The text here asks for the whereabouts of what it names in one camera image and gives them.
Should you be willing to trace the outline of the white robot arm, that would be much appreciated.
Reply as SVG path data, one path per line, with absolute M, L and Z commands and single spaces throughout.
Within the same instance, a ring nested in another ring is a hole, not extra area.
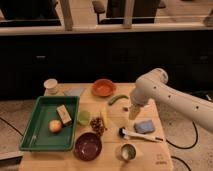
M 205 130 L 213 133 L 213 102 L 183 93 L 167 86 L 168 74 L 155 68 L 141 75 L 130 93 L 133 106 L 144 106 L 144 98 L 152 98 L 169 105 Z

